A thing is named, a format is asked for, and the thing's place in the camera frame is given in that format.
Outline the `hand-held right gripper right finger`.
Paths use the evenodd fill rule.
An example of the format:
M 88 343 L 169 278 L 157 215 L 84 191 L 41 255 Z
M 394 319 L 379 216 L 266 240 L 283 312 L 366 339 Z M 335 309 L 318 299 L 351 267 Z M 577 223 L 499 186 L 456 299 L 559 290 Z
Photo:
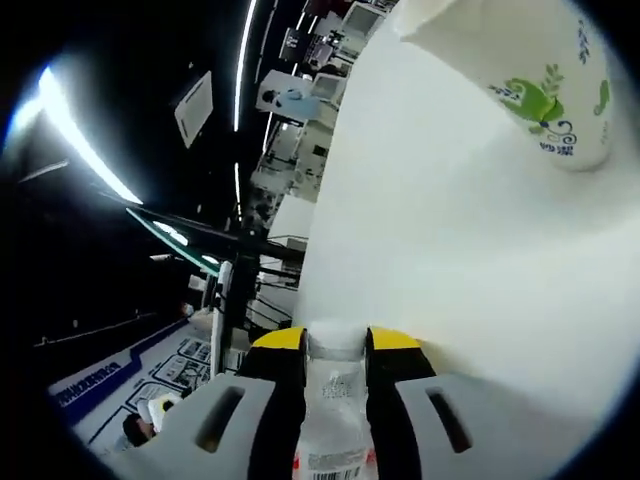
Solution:
M 551 479 L 593 434 L 495 382 L 437 373 L 397 330 L 366 334 L 366 415 L 382 479 Z

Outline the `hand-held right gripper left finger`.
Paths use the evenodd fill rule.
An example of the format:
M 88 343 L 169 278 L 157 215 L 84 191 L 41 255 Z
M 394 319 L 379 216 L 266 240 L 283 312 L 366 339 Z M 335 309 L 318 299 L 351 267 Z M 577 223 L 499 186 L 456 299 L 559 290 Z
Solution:
M 290 479 L 305 416 L 307 332 L 256 340 L 241 368 L 178 402 L 156 437 L 113 454 L 115 479 Z

